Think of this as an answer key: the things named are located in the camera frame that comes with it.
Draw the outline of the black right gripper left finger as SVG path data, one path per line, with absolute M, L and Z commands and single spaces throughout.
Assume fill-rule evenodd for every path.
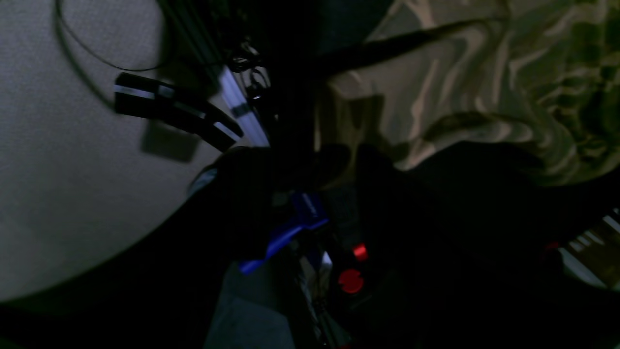
M 293 154 L 237 147 L 204 170 L 210 183 L 153 232 L 58 286 L 1 303 L 3 349 L 199 349 L 232 263 L 261 260 L 279 225 L 273 196 L 323 185 L 346 146 Z

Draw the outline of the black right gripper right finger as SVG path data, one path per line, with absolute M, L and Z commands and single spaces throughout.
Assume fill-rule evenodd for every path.
M 564 274 L 553 243 L 619 201 L 619 171 L 543 187 L 517 170 L 513 146 L 462 142 L 412 170 L 370 146 L 356 184 L 370 261 L 393 271 L 381 298 L 381 347 L 614 349 L 619 294 Z

